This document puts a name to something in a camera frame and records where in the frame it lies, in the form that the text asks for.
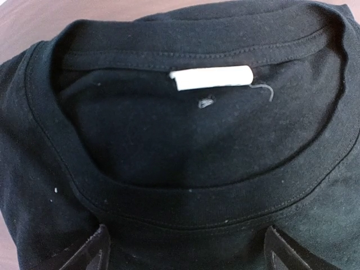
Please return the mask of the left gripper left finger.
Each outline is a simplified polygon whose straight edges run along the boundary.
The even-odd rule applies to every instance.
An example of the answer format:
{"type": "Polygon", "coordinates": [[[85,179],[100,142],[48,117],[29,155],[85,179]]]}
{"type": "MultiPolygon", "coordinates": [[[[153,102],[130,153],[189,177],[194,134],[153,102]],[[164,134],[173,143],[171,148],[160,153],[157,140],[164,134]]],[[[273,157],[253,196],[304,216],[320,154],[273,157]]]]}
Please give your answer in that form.
{"type": "Polygon", "coordinates": [[[107,270],[110,256],[110,235],[103,224],[63,265],[63,269],[107,270]]]}

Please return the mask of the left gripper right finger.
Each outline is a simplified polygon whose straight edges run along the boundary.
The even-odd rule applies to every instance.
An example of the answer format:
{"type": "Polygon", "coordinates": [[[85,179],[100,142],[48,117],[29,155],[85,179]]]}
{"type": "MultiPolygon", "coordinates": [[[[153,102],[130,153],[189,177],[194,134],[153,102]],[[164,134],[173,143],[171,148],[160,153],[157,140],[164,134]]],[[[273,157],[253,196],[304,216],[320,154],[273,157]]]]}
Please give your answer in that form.
{"type": "Polygon", "coordinates": [[[264,257],[267,269],[314,269],[309,251],[274,226],[265,233],[264,257]]]}

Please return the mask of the black t-shirt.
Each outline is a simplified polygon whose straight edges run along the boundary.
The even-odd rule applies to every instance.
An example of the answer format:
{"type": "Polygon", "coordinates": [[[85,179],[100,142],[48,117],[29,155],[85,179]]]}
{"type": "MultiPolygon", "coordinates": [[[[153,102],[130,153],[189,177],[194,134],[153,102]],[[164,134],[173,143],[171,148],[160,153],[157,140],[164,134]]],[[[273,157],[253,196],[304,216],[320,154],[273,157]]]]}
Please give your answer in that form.
{"type": "Polygon", "coordinates": [[[267,228],[359,268],[359,24],[230,1],[77,20],[1,65],[1,212],[20,269],[99,229],[108,269],[267,269],[267,228]]]}

